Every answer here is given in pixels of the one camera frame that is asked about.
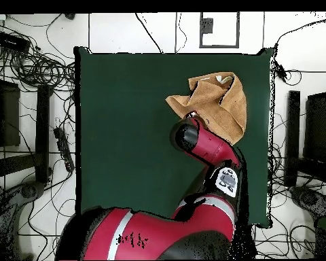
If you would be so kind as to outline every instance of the black cable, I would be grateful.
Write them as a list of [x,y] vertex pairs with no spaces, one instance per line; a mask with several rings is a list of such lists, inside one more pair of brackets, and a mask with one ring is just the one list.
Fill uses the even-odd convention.
[[14,33],[17,33],[18,35],[20,35],[20,36],[22,36],[22,37],[29,37],[29,36],[26,36],[26,35],[24,35],[24,34],[22,34],[22,33],[17,32],[16,30],[13,30],[13,29],[11,29],[11,28],[9,28],[9,27],[6,27],[6,26],[4,26],[4,25],[0,25],[0,27],[5,28],[5,29],[8,29],[8,30],[10,30],[10,31],[13,31]]
[[143,23],[143,21],[138,17],[138,14],[135,13],[135,16],[137,17],[138,21],[141,23],[141,25],[143,25],[146,33],[149,35],[149,37],[151,38],[151,40],[155,43],[155,45],[157,46],[158,50],[160,51],[160,53],[163,53],[163,51],[160,49],[160,47],[158,46],[157,42],[155,41],[155,39],[151,36],[150,32],[147,30],[145,24]]
[[286,72],[300,72],[300,73],[326,73],[326,71],[304,71],[304,70],[286,70]]
[[24,115],[21,115],[21,116],[19,116],[19,117],[21,118],[21,117],[25,117],[25,116],[30,116],[31,120],[34,121],[34,122],[36,122],[36,120],[32,117],[31,114],[24,114]]
[[65,214],[63,214],[63,213],[61,213],[60,212],[60,209],[57,209],[57,207],[56,207],[56,205],[54,204],[54,202],[53,202],[53,196],[52,196],[52,187],[53,187],[53,176],[54,176],[54,174],[52,174],[52,180],[51,180],[51,187],[50,187],[50,189],[51,189],[51,202],[52,202],[52,204],[53,204],[53,207],[54,207],[54,209],[57,211],[57,213],[58,213],[58,215],[59,214],[61,214],[62,216],[65,216],[65,217],[71,217],[71,215],[65,215]]
[[[275,114],[280,118],[281,122],[277,126],[275,126],[274,129],[278,128],[281,125],[286,126],[285,123],[287,121],[284,121],[283,117],[280,114],[278,114],[278,113],[275,113]],[[272,191],[273,191],[272,195],[274,196],[274,195],[277,195],[277,194],[281,194],[281,195],[285,196],[284,202],[281,203],[280,205],[272,207],[272,209],[283,206],[287,202],[288,198],[292,199],[292,197],[287,195],[287,193],[289,192],[289,188],[284,187],[283,175],[279,174],[279,173],[282,173],[284,171],[283,160],[286,159],[286,157],[282,156],[281,152],[280,152],[280,149],[281,149],[282,146],[283,145],[280,146],[280,145],[278,145],[276,143],[273,143],[272,144],[272,152],[270,150],[270,147],[268,148],[268,151],[270,153],[268,155],[268,164],[270,164],[270,162],[273,163],[273,170],[271,171],[270,169],[268,169],[268,185],[270,185],[269,180],[272,179],[273,186],[277,186],[277,187],[272,188]],[[311,188],[311,187],[320,187],[320,188],[322,188],[322,186],[324,184],[324,183],[321,183],[321,185],[309,186],[309,181],[312,179],[311,176],[298,175],[297,177],[307,179],[308,181],[305,184],[306,184],[306,187],[309,187],[309,188]],[[279,219],[275,218],[272,214],[270,214],[270,215],[271,215],[272,218],[274,218],[275,220],[280,222]],[[298,227],[308,227],[308,226],[296,226],[296,227],[293,228],[293,230],[295,230]],[[264,235],[265,238],[266,238],[266,240],[264,240],[264,241],[258,241],[258,240],[255,239],[256,242],[259,242],[259,243],[256,244],[256,247],[258,247],[262,243],[271,243],[272,245],[275,242],[277,242],[277,243],[286,243],[293,250],[294,256],[297,257],[297,254],[296,254],[295,251],[298,251],[298,250],[295,250],[295,248],[294,248],[294,245],[297,244],[300,249],[304,248],[304,249],[306,249],[306,250],[308,250],[308,251],[310,251],[310,252],[312,252],[314,254],[313,242],[307,241],[306,239],[304,239],[303,241],[297,241],[296,239],[294,239],[292,237],[292,231],[290,231],[290,232],[291,232],[291,234],[287,231],[287,229],[285,227],[285,233],[276,234],[276,235],[274,235],[272,237],[269,237],[269,238],[266,237],[266,235]],[[272,240],[273,238],[278,237],[278,236],[285,236],[286,239],[284,241],[281,241],[281,240],[275,240],[274,241],[274,240]],[[282,254],[278,254],[278,253],[265,254],[265,253],[259,251],[259,255],[264,256],[264,258],[275,258],[275,256],[287,257],[288,253],[286,253],[286,251],[285,251],[284,253],[282,252]]]
[[[298,71],[298,70],[290,70],[290,71],[289,70],[286,70],[285,72],[289,72],[290,73],[290,78],[289,79],[286,79],[286,78],[283,79],[284,83],[286,83],[287,85],[295,86],[295,85],[297,85],[297,84],[299,84],[301,82],[301,80],[302,80],[302,73],[301,73],[301,71]],[[298,72],[300,74],[300,79],[298,80],[297,83],[290,84],[290,83],[287,82],[287,81],[289,81],[291,79],[291,72]]]
[[30,26],[30,27],[46,27],[46,26],[49,25],[49,24],[45,24],[45,25],[30,25],[30,24],[22,23],[21,21],[16,20],[16,19],[13,18],[12,16],[6,15],[6,17],[9,18],[9,19],[12,19],[13,21],[16,21],[16,22],[18,22],[18,23],[20,23],[20,24],[22,24],[22,25]]
[[55,49],[55,50],[57,50],[60,54],[62,54],[65,58],[69,58],[69,59],[73,59],[73,57],[68,57],[68,56],[65,56],[61,51],[59,51],[57,48],[56,48],[56,46],[54,46],[52,43],[51,43],[51,41],[48,39],[48,29],[51,27],[51,25],[60,17],[62,15],[62,13],[61,14],[59,14],[57,17],[55,17],[55,19],[53,19],[53,21],[51,21],[51,23],[48,25],[48,27],[47,27],[47,29],[46,29],[46,37],[47,37],[47,41],[48,41],[48,43],[49,44],[51,44],[51,46]]
[[41,250],[40,254],[38,255],[38,257],[36,258],[36,261],[39,261],[40,259],[40,256],[41,254],[45,251],[46,247],[47,247],[47,244],[48,244],[48,239],[45,235],[43,235],[42,233],[40,233],[38,230],[36,230],[35,228],[33,228],[33,226],[31,225],[30,223],[30,220],[31,220],[31,214],[33,213],[33,210],[34,210],[34,206],[35,206],[35,201],[33,201],[33,206],[31,207],[31,211],[29,213],[29,216],[28,216],[28,224],[30,226],[30,228],[35,231],[37,234],[41,235],[45,240],[46,240],[46,244],[45,246],[43,247],[43,249]]
[[181,26],[180,26],[181,15],[182,15],[182,12],[180,12],[180,18],[179,18],[178,27],[179,27],[180,31],[182,32],[182,34],[184,34],[184,36],[185,36],[185,43],[183,44],[182,47],[180,47],[180,48],[176,51],[176,53],[178,53],[182,48],[184,48],[185,45],[186,45],[186,42],[187,42],[187,36],[186,36],[185,32],[182,31]]
[[[295,241],[292,241],[292,238],[293,238],[293,237],[292,237],[292,232],[293,232],[295,229],[300,228],[300,227],[307,228],[307,229],[309,229],[310,231],[312,231],[312,232],[315,234],[315,230],[311,229],[311,227],[309,227],[309,226],[307,226],[307,225],[297,225],[297,226],[293,227],[293,228],[290,230],[290,233],[289,233],[290,246],[291,246],[291,249],[292,249],[292,252],[293,252],[294,256],[295,256],[297,259],[299,259],[299,258],[298,258],[298,255],[297,255],[296,252],[295,252],[295,251],[297,251],[297,250],[296,250],[296,249],[294,248],[294,246],[293,246],[293,243],[294,243]],[[305,243],[309,243],[310,246],[312,247],[312,243],[311,243],[310,241],[307,241],[307,240],[305,239],[304,242],[305,242]],[[307,247],[304,247],[304,248],[307,249],[308,251],[310,251],[310,252],[312,252],[312,253],[314,254],[314,249],[311,250],[311,248],[307,248]]]
[[[46,29],[46,36],[48,38],[48,29],[50,28],[50,26],[53,24],[53,22],[57,19],[55,18],[49,25],[48,28]],[[29,90],[27,89],[24,85],[28,85],[28,86],[32,86],[32,87],[38,87],[39,85],[50,85],[51,87],[53,87],[53,89],[55,91],[69,91],[70,95],[73,94],[74,91],[74,81],[75,81],[75,63],[70,63],[68,65],[65,64],[64,60],[54,54],[50,54],[50,53],[45,53],[45,54],[41,54],[39,51],[40,49],[37,47],[37,42],[36,40],[34,40],[32,37],[23,35],[22,33],[19,33],[13,29],[7,28],[11,31],[13,31],[10,34],[16,34],[21,38],[25,38],[28,39],[31,43],[31,47],[28,53],[23,54],[23,53],[18,53],[18,52],[12,52],[12,51],[8,51],[5,49],[0,49],[0,60],[3,61],[3,65],[2,65],[2,69],[0,71],[0,73],[3,73],[3,78],[5,79],[5,77],[7,77],[5,75],[5,68],[6,67],[10,67],[12,70],[12,73],[14,74],[14,77],[7,77],[9,79],[11,79],[11,81],[16,81],[18,80],[20,82],[20,84],[22,85],[22,87],[26,90],[25,92],[36,92],[36,90]],[[51,58],[50,56],[56,57],[58,59],[60,59],[60,61],[58,62],[57,60],[54,60],[53,58]],[[69,106],[67,109],[65,109],[66,115],[65,115],[65,121],[63,123],[63,127],[65,125],[65,123],[69,123],[69,125],[71,126],[71,128],[73,129],[72,125],[70,124],[70,122],[67,122],[67,120],[69,119],[70,121],[72,121],[73,123],[75,123],[75,121],[71,118],[71,116],[69,115],[69,111],[70,108],[72,107],[72,105],[74,105],[73,103],[71,103],[70,100],[71,97],[69,97],[66,100],[69,100]],[[22,106],[24,106],[27,109],[36,111],[36,109],[33,108],[29,108],[25,105],[23,105],[22,103],[20,103]],[[31,119],[33,121],[34,118],[32,117],[31,114],[25,114],[23,116],[20,117],[25,117],[25,116],[30,116]],[[31,153],[31,149],[28,146],[26,139],[24,138],[24,135],[19,131],[19,133],[21,134],[21,136],[24,139],[24,142],[26,143],[26,146],[28,147],[28,151],[29,153]],[[53,187],[62,184],[58,191],[51,197],[50,201],[53,201],[53,198],[58,194],[58,192],[60,191],[60,189],[62,188],[63,184],[66,182],[66,180],[68,180],[70,177],[72,176],[72,173],[68,174],[68,176],[58,182],[57,184],[51,185],[49,188],[46,188],[46,190],[48,189],[52,189]],[[45,240],[47,240],[46,237],[48,237],[49,235],[45,235],[40,233],[39,231],[35,230],[30,223],[30,220],[33,219],[44,207],[46,207],[46,205],[50,202],[48,201],[38,212],[36,212],[32,217],[32,213],[33,213],[33,209],[31,211],[31,213],[29,214],[29,218],[28,221],[26,223],[24,223],[19,230],[26,224],[29,224],[29,226],[31,227],[31,229],[33,229],[37,234],[32,234],[35,236],[41,236],[44,237]],[[40,254],[38,255],[37,259],[39,259],[41,257],[41,254],[43,253],[43,251],[46,249],[48,242],[46,242],[45,247],[42,249],[42,251],[40,252]]]
[[289,249],[289,243],[288,243],[288,234],[289,234],[289,232],[287,231],[287,228],[285,227],[285,225],[284,225],[280,220],[278,220],[278,218],[276,218],[276,217],[273,216],[273,215],[271,215],[271,217],[274,218],[277,222],[279,222],[279,223],[281,224],[281,226],[282,226],[282,227],[285,229],[285,231],[286,231],[286,234],[284,234],[284,235],[285,235],[286,238],[287,238],[287,252],[286,252],[286,253],[282,252],[281,249],[280,249],[279,247],[277,247],[275,244],[273,244],[272,242],[270,242],[269,239],[267,238],[267,236],[264,234],[264,232],[263,232],[263,228],[261,229],[261,231],[262,231],[262,234],[264,235],[264,237],[266,238],[266,240],[265,240],[265,241],[262,241],[260,244],[265,243],[265,242],[268,242],[268,243],[270,243],[271,245],[273,245],[275,248],[277,248],[277,249],[281,252],[281,254],[268,254],[268,255],[271,255],[271,256],[281,256],[281,257],[286,257],[286,258],[288,258],[288,257],[287,257],[287,254],[289,254],[289,252],[290,252],[290,249]]
[[[40,234],[22,234],[18,233],[19,236],[41,236]],[[60,235],[54,235],[54,234],[44,234],[46,237],[60,237]]]
[[42,260],[42,261],[45,261],[52,253],[54,255],[56,255],[56,253],[54,252],[54,250],[56,249],[56,247],[54,247],[54,242],[56,241],[56,246],[58,245],[58,238],[56,237],[55,239],[53,239],[53,242],[52,242],[52,251]]
[[21,181],[20,183],[23,184],[23,181],[24,181],[26,178],[28,178],[30,175],[34,174],[34,173],[35,173],[35,171],[33,171],[32,173],[28,174],[26,177],[24,177],[24,178],[22,179],[22,181]]
[[322,22],[326,22],[326,19],[322,19],[322,20],[317,20],[317,21],[314,21],[314,22],[310,22],[310,23],[305,24],[305,25],[303,25],[303,26],[301,26],[301,27],[298,27],[298,28],[296,28],[296,29],[293,29],[293,30],[287,31],[287,32],[285,32],[284,34],[282,34],[282,35],[279,37],[278,41],[276,42],[276,45],[278,45],[278,43],[279,43],[281,37],[283,37],[283,36],[285,36],[285,35],[287,35],[287,34],[289,34],[289,33],[292,33],[292,32],[295,32],[295,31],[298,31],[298,30],[300,30],[300,29],[302,29],[302,28],[304,28],[304,27],[309,27],[309,26],[312,26],[312,25],[314,25],[314,24],[318,24],[318,23],[322,23]]
[[[62,207],[64,206],[64,204],[66,203],[66,202],[68,202],[68,201],[76,201],[76,199],[73,199],[73,198],[70,198],[70,199],[67,199],[66,201],[64,201],[63,202],[63,204],[60,206],[60,208],[59,208],[59,210],[57,210],[57,217],[56,217],[56,234],[57,234],[57,223],[58,223],[58,216],[61,214],[61,215],[63,215],[63,216],[65,216],[65,217],[68,217],[68,218],[70,218],[72,215],[64,215],[64,214],[62,214],[61,212],[60,212],[60,210],[62,209]],[[56,246],[58,245],[58,241],[59,241],[59,238],[58,237],[56,237],[54,240],[53,240],[53,243],[54,242],[56,242]],[[52,251],[50,252],[50,254],[48,255],[48,256],[50,256],[52,253],[54,253],[54,247],[53,247],[53,244],[52,244]]]
[[[53,165],[53,169],[52,169],[52,173],[54,172],[54,167],[55,167],[55,165],[56,165],[56,163],[58,162],[58,161],[61,161],[62,159],[59,159],[59,160],[57,160],[55,163],[54,163],[54,165]],[[54,185],[52,185],[51,187],[55,187],[55,186],[57,186],[57,185],[59,185],[59,184],[62,184],[62,183],[64,183],[64,182],[66,182],[66,180],[68,180],[70,177],[72,176],[72,173],[69,173],[68,175],[67,175],[67,177],[64,179],[64,180],[62,180],[62,181],[60,181],[60,182],[58,182],[57,184],[54,184]],[[53,195],[53,197],[52,198],[54,198],[57,194],[58,194],[58,192],[59,192],[59,190],[62,188],[62,186],[61,187],[59,187],[59,189],[57,190],[57,192]],[[43,208],[45,208],[47,205],[48,205],[48,203],[50,203],[51,202],[51,200],[49,200],[37,213],[35,213],[32,217],[31,217],[31,219],[33,219]],[[21,227],[19,227],[19,229],[18,229],[18,231],[20,230],[20,229],[22,229],[22,227],[23,226],[25,226],[26,224],[27,224],[28,222],[25,222],[23,225],[21,225]]]
[[19,130],[17,127],[15,127],[14,125],[12,125],[11,123],[9,123],[9,122],[7,122],[7,121],[5,121],[5,123],[7,123],[8,125],[10,125],[11,127],[15,128],[15,129],[17,129],[18,132],[19,132],[19,134],[20,134],[20,136],[23,137],[23,140],[24,140],[24,142],[25,142],[25,145],[26,145],[26,147],[28,148],[28,151],[29,151],[29,153],[30,153],[30,155],[31,155],[31,157],[32,157],[32,159],[33,159],[34,167],[36,167],[37,165],[36,165],[36,162],[35,162],[34,154],[32,153],[32,151],[31,151],[31,149],[30,149],[28,143],[26,142],[26,139],[25,139],[24,135],[20,132],[20,130]]

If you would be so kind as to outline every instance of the cloth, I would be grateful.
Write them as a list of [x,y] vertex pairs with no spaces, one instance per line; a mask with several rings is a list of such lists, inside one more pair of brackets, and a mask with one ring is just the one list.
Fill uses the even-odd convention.
[[173,95],[166,102],[184,118],[196,111],[208,129],[237,143],[247,125],[247,101],[239,78],[232,72],[219,72],[188,79],[191,96]]

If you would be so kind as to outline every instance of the green tabletop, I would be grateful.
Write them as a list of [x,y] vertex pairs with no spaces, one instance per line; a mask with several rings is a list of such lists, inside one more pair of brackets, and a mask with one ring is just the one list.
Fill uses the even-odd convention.
[[203,165],[173,148],[179,120],[165,98],[190,93],[187,79],[232,71],[247,97],[247,129],[236,144],[249,175],[249,222],[269,224],[270,57],[241,54],[81,56],[81,208],[131,207],[170,217]]

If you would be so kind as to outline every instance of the wall outlet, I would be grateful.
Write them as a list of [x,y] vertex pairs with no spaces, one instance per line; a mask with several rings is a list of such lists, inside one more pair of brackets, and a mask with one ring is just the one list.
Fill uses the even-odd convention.
[[214,20],[212,18],[203,18],[200,21],[200,32],[209,34],[213,32]]

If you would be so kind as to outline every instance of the black frame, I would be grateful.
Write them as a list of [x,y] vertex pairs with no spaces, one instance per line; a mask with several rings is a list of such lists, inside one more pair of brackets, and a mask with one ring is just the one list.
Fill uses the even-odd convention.
[[203,35],[213,32],[213,19],[203,18],[203,12],[200,13],[200,36],[199,48],[239,48],[240,37],[240,12],[236,13],[236,44],[235,45],[203,45]]
[[49,126],[50,96],[53,89],[39,86],[37,89],[37,119],[35,150],[31,154],[12,156],[0,159],[0,177],[35,167],[36,181],[46,184],[50,176],[49,170]]
[[326,163],[298,158],[300,137],[300,92],[289,91],[284,163],[284,186],[296,186],[297,172],[309,174],[326,183]]

